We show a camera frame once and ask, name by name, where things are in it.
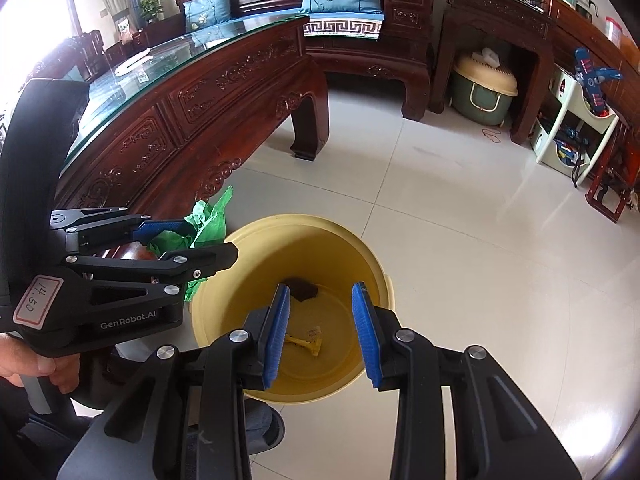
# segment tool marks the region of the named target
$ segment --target white shelf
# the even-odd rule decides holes
[[[550,132],[545,131],[537,120],[533,126],[531,145],[536,152],[536,163],[546,164],[558,170],[560,173],[571,176],[573,168],[560,162],[556,143],[554,142],[567,112],[571,112],[602,136],[593,157],[585,154],[585,163],[582,165],[583,167],[580,168],[580,177],[577,181],[578,184],[581,184],[600,158],[607,142],[609,142],[613,134],[613,130],[618,124],[619,118],[610,108],[609,115],[606,117],[593,115],[589,104],[584,100],[580,83],[558,65],[556,65],[556,72],[549,85],[549,90],[551,90],[551,93],[558,99],[561,108]]]
[[[584,100],[580,83],[575,80],[574,76],[559,66],[556,66],[556,72],[551,80],[549,89],[563,107],[566,104],[572,114],[578,116],[599,134],[606,133],[616,118],[616,114],[610,108],[607,117],[593,115],[588,102]]]
[[[563,173],[568,177],[571,177],[572,173],[574,172],[574,167],[568,166],[561,162],[560,157],[558,156],[558,147],[556,146],[556,143],[553,142],[553,139],[551,141],[553,148],[546,150],[546,152],[542,151],[549,137],[549,133],[543,128],[542,124],[540,124],[540,121],[536,119],[536,124],[533,127],[533,136],[531,137],[531,145],[533,147],[533,151],[536,152],[536,155],[541,155],[541,161],[543,164],[546,164],[550,168],[553,168],[554,170],[559,171],[560,173]],[[584,162],[580,165],[580,177],[582,177],[583,175],[586,176],[587,170],[591,167],[591,163],[591,157],[589,157],[588,153],[585,153]]]

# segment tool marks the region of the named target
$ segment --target potted plant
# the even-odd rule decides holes
[[[156,22],[158,14],[164,12],[162,0],[140,0],[140,8],[142,9],[142,19],[147,25]]]

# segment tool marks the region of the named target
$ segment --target tiled floor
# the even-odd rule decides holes
[[[421,123],[369,84],[330,94],[316,161],[284,123],[228,180],[228,223],[303,212],[361,235],[394,283],[400,321],[435,344],[482,344],[592,478],[640,408],[640,218],[612,224],[532,151],[452,110]],[[397,394],[366,377],[286,406],[258,480],[388,478]],[[455,478],[447,413],[447,478]]]

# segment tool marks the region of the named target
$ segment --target human hand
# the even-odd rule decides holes
[[[0,333],[0,377],[23,387],[20,375],[49,377],[60,393],[69,394],[78,387],[80,354],[49,358],[36,354],[25,343]]]

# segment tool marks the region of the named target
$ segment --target wooden sofa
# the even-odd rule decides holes
[[[175,0],[184,12],[184,3]],[[433,0],[383,0],[384,22],[377,40],[307,37],[306,51],[325,72],[343,72],[404,83],[402,115],[419,121],[426,110],[433,66]],[[302,0],[232,0],[232,16],[299,9]]]

